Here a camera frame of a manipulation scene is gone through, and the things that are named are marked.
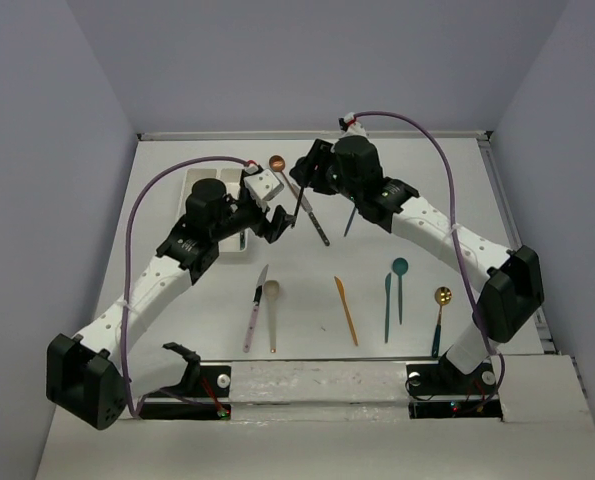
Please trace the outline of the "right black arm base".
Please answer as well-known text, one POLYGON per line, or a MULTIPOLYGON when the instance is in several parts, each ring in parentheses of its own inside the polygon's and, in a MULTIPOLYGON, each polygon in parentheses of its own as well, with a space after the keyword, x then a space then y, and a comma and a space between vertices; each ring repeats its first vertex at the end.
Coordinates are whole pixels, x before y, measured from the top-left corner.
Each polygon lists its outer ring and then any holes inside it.
POLYGON ((405 388, 412 419, 503 418, 490 362, 456 383, 448 383, 438 373, 437 363, 406 366, 405 388))

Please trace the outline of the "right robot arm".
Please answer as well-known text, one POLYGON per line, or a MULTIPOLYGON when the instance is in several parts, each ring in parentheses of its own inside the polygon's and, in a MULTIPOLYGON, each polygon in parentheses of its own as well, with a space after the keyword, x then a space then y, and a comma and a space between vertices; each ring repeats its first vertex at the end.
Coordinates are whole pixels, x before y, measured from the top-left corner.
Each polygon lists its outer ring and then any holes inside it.
POLYGON ((317 140, 290 176, 302 188, 351 200, 366 221, 426 250, 479 295, 471 325, 439 360, 437 379, 445 390, 468 386, 491 350, 509 342, 542 305, 540 261, 533 249, 513 250, 457 225, 415 188, 386 176, 367 138, 317 140))

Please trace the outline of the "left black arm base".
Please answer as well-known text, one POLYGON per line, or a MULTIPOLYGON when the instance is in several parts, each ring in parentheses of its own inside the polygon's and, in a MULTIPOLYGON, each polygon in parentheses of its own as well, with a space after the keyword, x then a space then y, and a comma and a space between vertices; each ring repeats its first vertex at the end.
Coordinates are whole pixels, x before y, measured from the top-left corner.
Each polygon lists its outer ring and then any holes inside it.
POLYGON ((231 418, 232 368, 227 364, 201 367, 196 380, 163 387, 141 400, 143 420, 227 421, 231 418))

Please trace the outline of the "black spoon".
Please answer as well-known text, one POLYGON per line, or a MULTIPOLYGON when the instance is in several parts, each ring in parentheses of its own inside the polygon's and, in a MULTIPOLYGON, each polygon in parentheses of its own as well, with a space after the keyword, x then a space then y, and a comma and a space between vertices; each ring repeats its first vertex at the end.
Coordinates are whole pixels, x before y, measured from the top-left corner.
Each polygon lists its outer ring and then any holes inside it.
POLYGON ((296 199, 296 206, 295 206, 295 217, 298 217, 299 211, 302 206, 302 199, 303 199, 303 189, 300 188, 298 185, 291 183, 290 184, 291 190, 296 199))

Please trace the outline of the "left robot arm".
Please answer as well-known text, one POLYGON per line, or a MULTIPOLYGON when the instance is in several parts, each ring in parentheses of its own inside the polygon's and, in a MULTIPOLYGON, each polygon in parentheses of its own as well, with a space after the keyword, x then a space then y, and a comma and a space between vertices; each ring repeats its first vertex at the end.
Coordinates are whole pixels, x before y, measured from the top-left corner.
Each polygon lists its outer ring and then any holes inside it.
POLYGON ((47 348, 46 396, 97 430, 110 427, 129 402, 156 391, 186 395, 201 386, 200 356, 169 341, 153 372, 129 372, 128 354, 159 315, 195 285, 219 256, 224 239, 250 229, 269 243, 294 222, 283 207, 266 217, 283 189, 270 171, 243 173, 238 197, 215 178, 201 179, 185 213, 125 298, 73 336, 57 335, 47 348))

